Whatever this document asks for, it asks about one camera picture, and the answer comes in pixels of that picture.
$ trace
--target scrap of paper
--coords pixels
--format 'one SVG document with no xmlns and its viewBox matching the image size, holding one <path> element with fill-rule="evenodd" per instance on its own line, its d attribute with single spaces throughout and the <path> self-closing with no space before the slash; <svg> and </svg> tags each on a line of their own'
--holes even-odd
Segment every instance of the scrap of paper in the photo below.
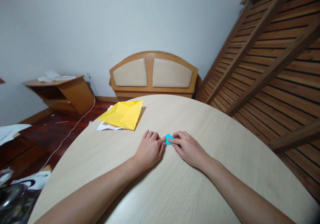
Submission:
<svg viewBox="0 0 320 224">
<path fill-rule="evenodd" d="M 142 108 L 142 100 L 117 102 L 109 111 L 102 114 L 98 120 L 110 125 L 135 130 Z"/>
<path fill-rule="evenodd" d="M 173 138 L 170 134 L 167 134 L 167 135 L 166 135 L 166 145 L 172 145 L 172 144 L 168 141 L 168 139 L 173 140 L 174 138 Z"/>
<path fill-rule="evenodd" d="M 111 129 L 111 130 L 115 130 L 115 131 L 116 131 L 116 130 L 125 129 L 125 128 L 116 127 L 116 126 L 109 125 L 109 124 L 106 123 L 106 122 L 101 122 L 101 124 L 100 124 L 100 125 L 98 126 L 98 128 L 97 128 L 97 131 L 103 131 L 103 130 L 105 130 L 105 129 Z"/>
</svg>

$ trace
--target tabletop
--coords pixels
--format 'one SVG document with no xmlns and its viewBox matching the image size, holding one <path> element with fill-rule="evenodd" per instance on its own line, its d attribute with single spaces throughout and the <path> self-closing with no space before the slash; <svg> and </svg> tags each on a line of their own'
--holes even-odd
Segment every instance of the tabletop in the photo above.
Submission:
<svg viewBox="0 0 320 224">
<path fill-rule="evenodd" d="M 184 130 L 235 176 L 296 223 L 319 207 L 282 161 L 255 135 L 219 110 L 175 95 L 148 95 L 135 131 L 96 131 L 95 120 L 71 144 L 41 192 L 34 223 L 59 201 L 133 156 L 149 129 Z M 240 223 L 212 182 L 167 146 L 163 160 L 133 181 L 98 223 Z"/>
<path fill-rule="evenodd" d="M 84 75 L 76 75 L 75 79 L 84 77 Z M 61 85 L 69 81 L 73 81 L 75 79 L 71 80 L 61 80 L 61 81 L 53 81 L 53 82 L 45 82 L 45 81 L 38 81 L 37 79 L 31 80 L 28 82 L 23 82 L 24 85 L 26 86 L 33 86 L 33 87 L 44 87 L 44 86 L 56 86 L 56 85 Z"/>
</svg>

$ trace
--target wooden nightstand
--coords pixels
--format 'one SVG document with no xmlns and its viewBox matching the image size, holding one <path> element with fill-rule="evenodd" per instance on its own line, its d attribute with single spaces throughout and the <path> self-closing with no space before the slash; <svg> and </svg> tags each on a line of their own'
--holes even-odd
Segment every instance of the wooden nightstand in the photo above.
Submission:
<svg viewBox="0 0 320 224">
<path fill-rule="evenodd" d="M 83 114 L 93 106 L 94 96 L 83 78 L 76 75 L 73 80 L 23 83 L 33 90 L 53 110 Z"/>
</svg>

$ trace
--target yellow folded paper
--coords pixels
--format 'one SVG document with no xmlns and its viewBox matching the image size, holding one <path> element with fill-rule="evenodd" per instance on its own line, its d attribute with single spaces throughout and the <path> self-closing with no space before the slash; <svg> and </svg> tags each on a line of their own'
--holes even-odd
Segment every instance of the yellow folded paper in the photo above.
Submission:
<svg viewBox="0 0 320 224">
<path fill-rule="evenodd" d="M 118 102 L 110 110 L 102 114 L 98 120 L 134 131 L 141 108 L 142 100 Z"/>
</svg>

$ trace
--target blue origami paper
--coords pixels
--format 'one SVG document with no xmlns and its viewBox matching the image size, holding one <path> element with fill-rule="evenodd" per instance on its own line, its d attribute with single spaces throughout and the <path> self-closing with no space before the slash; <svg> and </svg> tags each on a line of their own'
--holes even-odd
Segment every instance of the blue origami paper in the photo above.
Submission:
<svg viewBox="0 0 320 224">
<path fill-rule="evenodd" d="M 169 141 L 168 141 L 168 139 L 174 139 L 170 134 L 167 134 L 166 135 L 166 145 L 172 145 Z"/>
</svg>

